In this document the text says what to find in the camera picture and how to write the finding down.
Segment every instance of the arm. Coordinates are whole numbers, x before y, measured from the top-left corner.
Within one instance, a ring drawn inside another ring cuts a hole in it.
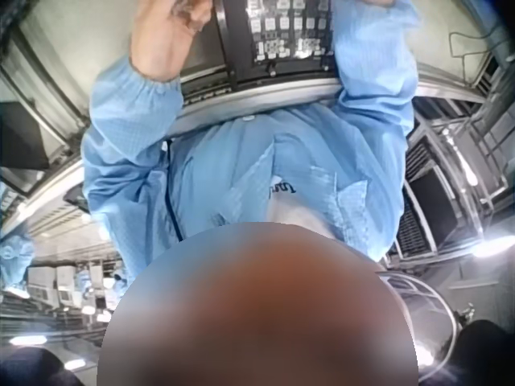
[[[414,125],[411,101],[418,85],[417,66],[404,34],[418,24],[416,10],[410,0],[332,4],[336,60],[344,86],[335,111],[360,130],[385,177],[400,188],[405,136]]]
[[[183,105],[177,77],[199,24],[194,31],[189,25],[209,20],[206,3],[186,21],[171,13],[175,0],[140,0],[130,60],[102,74],[93,89],[92,127],[82,143],[84,194],[129,281],[176,241],[162,144]]]

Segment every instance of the sleeve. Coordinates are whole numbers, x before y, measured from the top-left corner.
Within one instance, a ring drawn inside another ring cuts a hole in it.
[[[391,7],[334,0],[334,49],[344,86],[334,107],[357,127],[384,175],[401,187],[406,136],[414,127],[418,70],[405,40],[418,25],[411,0]]]
[[[127,58],[93,88],[92,126],[82,142],[84,195],[122,255],[129,282],[176,242],[162,146],[182,106],[178,80],[147,80]]]

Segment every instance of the worker in blue uniform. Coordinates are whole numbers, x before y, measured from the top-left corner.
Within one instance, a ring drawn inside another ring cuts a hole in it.
[[[343,85],[313,103],[179,137],[179,73],[212,1],[185,18],[175,0],[140,1],[130,55],[102,74],[84,136],[84,193],[129,282],[174,243],[241,222],[295,224],[379,261],[403,213],[406,135],[418,72],[404,34],[410,0],[333,0]]]

